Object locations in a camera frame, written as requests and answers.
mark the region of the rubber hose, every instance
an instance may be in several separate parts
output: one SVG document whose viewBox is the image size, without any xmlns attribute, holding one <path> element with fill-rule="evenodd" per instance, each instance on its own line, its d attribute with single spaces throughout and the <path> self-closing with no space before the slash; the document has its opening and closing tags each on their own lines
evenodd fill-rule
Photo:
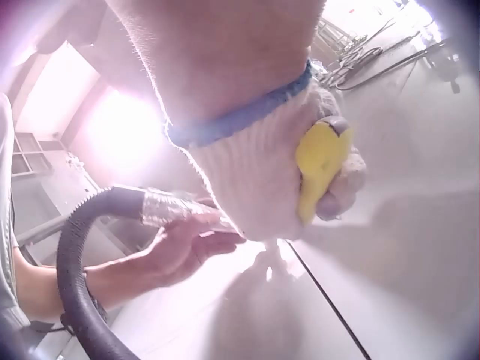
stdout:
<svg viewBox="0 0 480 360">
<path fill-rule="evenodd" d="M 114 187 L 80 204 L 68 218 L 57 252 L 57 282 L 65 316 L 92 360 L 138 360 L 108 328 L 85 284 L 82 254 L 94 221 L 103 215 L 141 220 L 144 191 Z"/>
</svg>

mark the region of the forearm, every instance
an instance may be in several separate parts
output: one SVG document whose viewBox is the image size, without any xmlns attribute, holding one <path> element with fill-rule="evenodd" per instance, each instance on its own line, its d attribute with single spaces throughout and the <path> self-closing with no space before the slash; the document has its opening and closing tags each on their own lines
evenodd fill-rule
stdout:
<svg viewBox="0 0 480 360">
<path fill-rule="evenodd" d="M 57 286 L 57 270 L 28 264 L 15 249 L 15 272 L 20 307 L 31 320 L 56 322 L 63 313 Z M 156 288 L 148 276 L 142 253 L 113 262 L 87 267 L 87 287 L 105 309 L 111 309 Z"/>
</svg>

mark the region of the bright light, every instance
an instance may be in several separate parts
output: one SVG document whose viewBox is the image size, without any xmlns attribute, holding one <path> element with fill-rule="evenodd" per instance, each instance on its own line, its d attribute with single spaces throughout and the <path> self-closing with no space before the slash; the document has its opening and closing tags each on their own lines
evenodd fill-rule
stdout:
<svg viewBox="0 0 480 360">
<path fill-rule="evenodd" d="M 420 31 L 420 35 L 412 39 L 412 45 L 418 51 L 424 50 L 431 42 L 442 41 L 438 25 L 425 9 L 413 0 L 398 14 L 396 23 L 404 28 L 405 34 L 413 35 Z"/>
<path fill-rule="evenodd" d="M 96 107 L 88 132 L 102 162 L 128 176 L 156 151 L 162 119 L 147 103 L 111 91 Z"/>
</svg>

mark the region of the person's arm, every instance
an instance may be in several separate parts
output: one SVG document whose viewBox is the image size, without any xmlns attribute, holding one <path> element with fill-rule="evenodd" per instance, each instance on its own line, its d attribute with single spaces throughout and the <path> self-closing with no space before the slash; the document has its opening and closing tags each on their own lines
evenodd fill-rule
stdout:
<svg viewBox="0 0 480 360">
<path fill-rule="evenodd" d="M 34 266 L 13 249 L 17 295 L 20 307 L 32 320 L 54 322 L 63 313 L 57 287 L 57 269 Z M 85 268 L 90 292 L 106 309 L 157 287 L 155 278 L 142 269 L 141 256 Z"/>
<path fill-rule="evenodd" d="M 192 217 L 173 222 L 159 232 L 144 251 L 109 263 L 86 268 L 90 293 L 106 309 L 158 287 L 191 276 L 209 257 L 235 250 L 245 240 L 236 234 L 214 233 L 206 237 L 212 218 Z M 17 296 L 31 320 L 56 322 L 63 313 L 57 286 L 57 270 L 29 264 L 18 248 L 13 249 Z"/>
</svg>

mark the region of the metal shelf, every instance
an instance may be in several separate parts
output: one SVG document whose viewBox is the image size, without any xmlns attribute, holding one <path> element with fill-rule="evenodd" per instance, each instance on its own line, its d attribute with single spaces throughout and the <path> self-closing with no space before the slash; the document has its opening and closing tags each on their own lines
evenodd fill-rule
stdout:
<svg viewBox="0 0 480 360">
<path fill-rule="evenodd" d="M 50 173 L 52 165 L 33 134 L 15 133 L 12 157 L 12 178 Z"/>
</svg>

